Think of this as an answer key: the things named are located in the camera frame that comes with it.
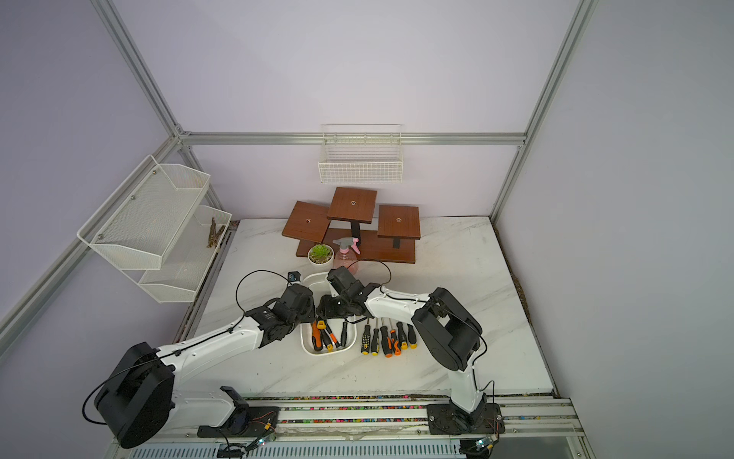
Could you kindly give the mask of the white plastic storage box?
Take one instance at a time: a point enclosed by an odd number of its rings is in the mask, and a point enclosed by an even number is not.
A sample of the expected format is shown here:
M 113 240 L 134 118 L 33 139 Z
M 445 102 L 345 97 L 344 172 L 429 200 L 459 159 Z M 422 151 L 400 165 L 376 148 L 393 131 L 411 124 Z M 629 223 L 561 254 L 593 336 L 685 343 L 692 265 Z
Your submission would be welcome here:
M 302 279 L 301 283 L 313 291 L 315 313 L 317 319 L 312 323 L 300 325 L 300 344 L 310 357 L 327 357 L 331 354 L 343 354 L 357 347 L 357 327 L 364 324 L 365 317 L 328 317 L 324 308 L 319 307 L 317 296 L 331 300 L 336 292 L 327 280 L 327 273 L 313 273 Z

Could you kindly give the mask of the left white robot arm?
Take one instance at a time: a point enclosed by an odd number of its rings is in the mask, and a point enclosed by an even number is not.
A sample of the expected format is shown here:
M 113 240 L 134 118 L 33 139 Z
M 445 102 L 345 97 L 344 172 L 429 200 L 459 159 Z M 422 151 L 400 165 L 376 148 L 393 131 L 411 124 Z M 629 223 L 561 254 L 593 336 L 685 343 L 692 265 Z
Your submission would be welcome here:
M 298 325 L 315 320 L 313 292 L 301 285 L 246 311 L 237 321 L 195 340 L 153 348 L 130 347 L 99 388 L 94 406 L 124 449 L 143 445 L 162 431 L 198 428 L 223 436 L 259 436 L 277 409 L 250 412 L 232 386 L 194 390 L 192 382 L 238 355 L 283 340 Z

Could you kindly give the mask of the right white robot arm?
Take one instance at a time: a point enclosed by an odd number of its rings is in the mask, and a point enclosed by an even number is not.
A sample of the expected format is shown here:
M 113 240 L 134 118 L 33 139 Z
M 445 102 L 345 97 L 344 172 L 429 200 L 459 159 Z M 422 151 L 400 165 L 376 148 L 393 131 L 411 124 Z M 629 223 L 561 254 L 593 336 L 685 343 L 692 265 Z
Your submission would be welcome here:
M 412 325 L 434 360 L 448 371 L 452 405 L 466 414 L 479 409 L 484 392 L 475 384 L 470 358 L 481 347 L 483 329 L 449 290 L 408 294 L 377 283 L 364 285 L 345 267 L 332 269 L 326 279 L 349 317 Z

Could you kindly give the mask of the pink spray bottle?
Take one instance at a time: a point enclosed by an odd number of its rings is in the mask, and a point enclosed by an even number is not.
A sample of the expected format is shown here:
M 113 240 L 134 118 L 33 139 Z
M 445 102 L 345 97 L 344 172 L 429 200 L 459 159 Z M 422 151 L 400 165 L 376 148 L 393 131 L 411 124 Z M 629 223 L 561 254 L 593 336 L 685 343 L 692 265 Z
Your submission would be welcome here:
M 334 268 L 346 268 L 352 275 L 359 270 L 359 239 L 349 236 L 342 237 L 333 241 L 336 246 Z

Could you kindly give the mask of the small potted green plant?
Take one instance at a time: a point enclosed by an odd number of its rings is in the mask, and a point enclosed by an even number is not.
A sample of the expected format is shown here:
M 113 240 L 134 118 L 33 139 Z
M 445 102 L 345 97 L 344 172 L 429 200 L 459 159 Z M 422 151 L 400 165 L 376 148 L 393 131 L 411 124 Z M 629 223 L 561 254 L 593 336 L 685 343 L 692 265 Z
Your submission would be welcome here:
M 328 272 L 333 267 L 335 253 L 327 244 L 316 244 L 307 253 L 307 258 L 318 272 Z

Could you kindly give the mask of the brown wooden tiered stand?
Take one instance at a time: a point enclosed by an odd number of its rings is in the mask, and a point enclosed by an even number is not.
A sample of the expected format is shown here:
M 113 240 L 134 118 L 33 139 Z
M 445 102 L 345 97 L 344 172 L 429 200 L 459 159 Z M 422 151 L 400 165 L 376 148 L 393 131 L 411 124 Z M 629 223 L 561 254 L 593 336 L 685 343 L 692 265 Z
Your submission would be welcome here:
M 357 257 L 370 261 L 414 264 L 416 242 L 422 238 L 420 211 L 415 206 L 377 203 L 372 189 L 337 187 L 328 206 L 298 201 L 282 231 L 299 242 L 296 255 L 305 257 L 318 244 L 340 251 L 336 239 L 357 239 Z

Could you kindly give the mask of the brown twigs on shelf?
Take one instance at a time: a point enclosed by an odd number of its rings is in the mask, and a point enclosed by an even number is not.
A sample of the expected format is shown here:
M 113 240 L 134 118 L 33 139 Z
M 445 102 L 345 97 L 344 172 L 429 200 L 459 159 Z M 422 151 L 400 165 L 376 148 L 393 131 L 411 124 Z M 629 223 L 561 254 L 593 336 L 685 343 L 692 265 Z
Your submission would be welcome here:
M 227 224 L 219 224 L 214 217 L 211 218 L 209 234 L 208 234 L 208 248 L 209 249 L 213 249 L 218 246 L 226 229 L 227 229 Z

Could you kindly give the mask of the lower white mesh shelf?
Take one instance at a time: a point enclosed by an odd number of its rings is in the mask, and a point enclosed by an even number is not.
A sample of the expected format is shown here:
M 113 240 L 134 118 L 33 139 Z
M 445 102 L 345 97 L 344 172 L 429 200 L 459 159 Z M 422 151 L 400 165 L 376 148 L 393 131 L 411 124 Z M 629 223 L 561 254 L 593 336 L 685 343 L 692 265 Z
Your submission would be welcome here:
M 144 271 L 138 280 L 132 273 L 126 275 L 158 303 L 193 302 L 224 237 L 216 248 L 208 248 L 212 217 L 219 224 L 227 224 L 227 228 L 231 223 L 230 213 L 198 206 L 160 270 Z

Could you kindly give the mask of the white mesh shelf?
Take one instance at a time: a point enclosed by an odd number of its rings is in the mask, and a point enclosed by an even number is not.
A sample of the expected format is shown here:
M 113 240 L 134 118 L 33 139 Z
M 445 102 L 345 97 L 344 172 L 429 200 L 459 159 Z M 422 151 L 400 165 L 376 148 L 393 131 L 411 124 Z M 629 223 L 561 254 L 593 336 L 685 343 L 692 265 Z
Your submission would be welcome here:
M 146 157 L 76 236 L 120 271 L 158 271 L 209 189 L 210 175 Z
M 138 280 L 132 273 L 126 275 L 158 303 L 193 302 L 224 237 L 216 248 L 208 248 L 212 217 L 219 224 L 227 224 L 227 228 L 231 223 L 230 213 L 198 206 L 160 270 L 144 271 Z

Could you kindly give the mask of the upper white mesh shelf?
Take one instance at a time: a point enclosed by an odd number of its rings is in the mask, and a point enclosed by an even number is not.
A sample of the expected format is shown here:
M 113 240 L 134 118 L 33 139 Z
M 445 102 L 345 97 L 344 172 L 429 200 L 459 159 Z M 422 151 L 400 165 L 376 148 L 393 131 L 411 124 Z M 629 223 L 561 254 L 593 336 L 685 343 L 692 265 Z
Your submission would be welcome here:
M 120 271 L 158 271 L 209 189 L 210 175 L 146 157 L 76 236 Z

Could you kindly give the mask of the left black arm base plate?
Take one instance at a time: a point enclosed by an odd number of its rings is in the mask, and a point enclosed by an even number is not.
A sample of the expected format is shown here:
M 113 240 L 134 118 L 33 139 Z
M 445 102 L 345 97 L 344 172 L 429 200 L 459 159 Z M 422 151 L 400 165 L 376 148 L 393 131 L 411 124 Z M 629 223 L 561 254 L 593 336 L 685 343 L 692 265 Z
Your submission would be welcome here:
M 280 412 L 279 407 L 254 407 L 250 405 L 233 387 L 221 386 L 229 401 L 233 402 L 233 412 L 221 426 L 199 426 L 199 438 L 265 438 L 275 430 Z

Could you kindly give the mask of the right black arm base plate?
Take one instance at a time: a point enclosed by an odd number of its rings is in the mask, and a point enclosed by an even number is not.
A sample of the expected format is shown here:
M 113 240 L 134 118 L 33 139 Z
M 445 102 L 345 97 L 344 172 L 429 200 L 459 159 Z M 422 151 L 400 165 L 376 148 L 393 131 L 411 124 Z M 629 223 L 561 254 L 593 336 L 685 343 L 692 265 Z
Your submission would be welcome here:
M 504 416 L 497 404 L 482 402 L 466 412 L 453 403 L 430 404 L 426 407 L 428 428 L 432 435 L 504 434 Z

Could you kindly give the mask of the aluminium cage frame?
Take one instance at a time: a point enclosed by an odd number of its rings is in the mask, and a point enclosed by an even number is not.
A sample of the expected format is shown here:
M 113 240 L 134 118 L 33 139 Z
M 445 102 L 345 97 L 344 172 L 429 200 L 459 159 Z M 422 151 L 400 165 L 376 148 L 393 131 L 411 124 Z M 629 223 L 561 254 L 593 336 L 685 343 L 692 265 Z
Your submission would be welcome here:
M 152 74 L 148 70 L 143 58 L 137 49 L 132 36 L 130 36 L 120 14 L 111 1 L 93 1 L 91 3 L 102 24 L 109 32 L 113 42 L 120 50 L 122 58 L 130 68 L 137 80 L 145 97 L 150 102 L 154 112 L 159 117 L 168 137 L 165 142 L 155 151 L 156 160 L 164 160 L 171 153 L 181 149 L 185 162 L 189 166 L 200 168 L 198 162 L 189 147 L 193 145 L 323 145 L 326 140 L 332 139 L 399 139 L 402 145 L 516 145 L 518 153 L 512 161 L 508 177 L 504 181 L 497 204 L 491 212 L 490 219 L 495 222 L 512 192 L 512 187 L 519 176 L 527 154 L 531 149 L 536 131 L 541 126 L 545 115 L 552 104 L 558 84 L 560 84 L 568 65 L 573 58 L 573 52 L 577 48 L 586 27 L 598 5 L 596 1 L 580 1 L 577 3 L 572 21 L 562 42 L 557 57 L 552 65 L 552 70 L 543 86 L 538 103 L 533 109 L 529 125 L 521 133 L 501 132 L 450 132 L 450 133 L 403 133 L 401 135 L 386 133 L 336 133 L 321 134 L 313 133 L 252 133 L 252 132 L 190 132 L 183 131 L 176 124 L 175 117 L 169 105 L 164 100 L 160 87 L 156 84 Z M 1 360 L 6 361 L 9 355 L 21 340 L 28 334 L 31 327 L 40 319 L 52 301 L 52 297 L 61 288 L 80 261 L 88 252 L 83 242 L 75 240 L 55 260 L 48 270 L 36 281 L 36 284 L 28 290 L 27 294 L 19 300 L 13 311 L 6 315 L 1 321 Z

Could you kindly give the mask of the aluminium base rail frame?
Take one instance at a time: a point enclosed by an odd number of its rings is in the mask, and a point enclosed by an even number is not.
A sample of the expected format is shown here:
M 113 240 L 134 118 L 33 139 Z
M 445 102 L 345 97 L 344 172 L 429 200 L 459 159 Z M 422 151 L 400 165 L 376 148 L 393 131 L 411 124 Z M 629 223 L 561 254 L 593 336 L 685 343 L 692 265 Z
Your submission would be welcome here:
M 573 404 L 553 397 L 496 398 L 497 433 L 432 432 L 439 396 L 254 399 L 258 437 L 193 428 L 161 434 L 134 449 L 112 443 L 107 458 L 593 458 Z

